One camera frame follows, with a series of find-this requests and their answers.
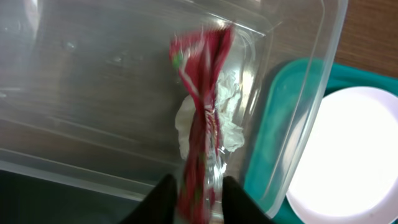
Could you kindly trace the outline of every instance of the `wood grain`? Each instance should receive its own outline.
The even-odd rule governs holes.
[[[350,0],[335,62],[398,78],[398,1]]]

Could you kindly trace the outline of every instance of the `red plastic packaging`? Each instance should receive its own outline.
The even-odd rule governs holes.
[[[221,133],[216,82],[232,41],[233,28],[227,27],[176,37],[170,46],[170,58],[196,108],[177,201],[179,213],[190,223],[208,223],[215,200],[221,195],[221,185],[215,183],[222,175],[217,173]]]

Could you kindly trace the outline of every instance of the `plastic container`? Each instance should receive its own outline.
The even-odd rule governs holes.
[[[325,91],[346,7],[345,0],[1,1],[0,169],[142,200],[183,164],[174,117],[187,93],[169,61],[170,39],[234,21],[223,70],[239,75],[234,122],[246,144],[225,155],[225,175],[273,217]],[[272,88],[279,68],[298,58],[309,58],[307,72]],[[276,104],[275,96],[289,101]]]

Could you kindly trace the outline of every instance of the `teal tray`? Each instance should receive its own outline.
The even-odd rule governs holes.
[[[312,62],[312,68],[321,67],[322,65],[323,62],[321,60],[313,60]],[[273,117],[271,120],[274,124],[269,123],[270,119],[268,119],[268,122],[265,122],[265,119],[263,119],[261,122],[259,135],[256,139],[252,159],[248,165],[248,172],[244,182],[244,189],[252,198],[259,198],[260,194],[263,194],[263,190],[265,189],[268,180],[266,177],[272,171],[272,161],[267,161],[266,158],[270,159],[274,157],[275,149],[273,149],[273,146],[275,145],[275,139],[267,137],[267,129],[280,125],[280,122],[283,122],[280,118],[285,117],[283,115],[281,116],[280,112],[292,111],[293,108],[290,107],[295,105],[294,103],[289,103],[293,100],[291,96],[278,95],[277,91],[275,91],[275,93],[273,92],[274,90],[277,90],[281,84],[286,85],[286,83],[289,84],[302,80],[302,77],[305,75],[305,71],[307,70],[307,66],[308,59],[300,59],[290,62],[279,70],[272,81],[270,94],[267,97],[267,105],[262,117]],[[309,72],[311,73],[312,71],[319,71],[319,69],[311,69]],[[317,74],[309,74],[308,77],[319,76]],[[308,79],[306,85],[312,85],[311,81],[311,79]],[[334,91],[354,86],[371,86],[380,88],[398,96],[398,79],[384,77],[376,73],[365,72],[339,64],[333,64],[331,68],[325,96],[333,93]],[[256,203],[264,211],[267,211],[272,206],[272,202],[256,200]],[[273,218],[273,220],[276,223],[281,224],[302,223],[291,209],[286,198],[284,199],[279,212]]]

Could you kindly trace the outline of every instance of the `clear plastic container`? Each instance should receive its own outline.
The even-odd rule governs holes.
[[[325,91],[346,7],[346,0],[1,1],[0,169],[142,200],[183,164],[174,118],[187,92],[169,60],[170,39],[233,21],[223,70],[239,75],[234,122],[246,143],[225,155],[225,175],[273,217]],[[273,84],[298,58],[308,59],[307,72]],[[288,102],[273,101],[280,115],[266,116],[276,93]],[[267,147],[270,138],[278,141]]]

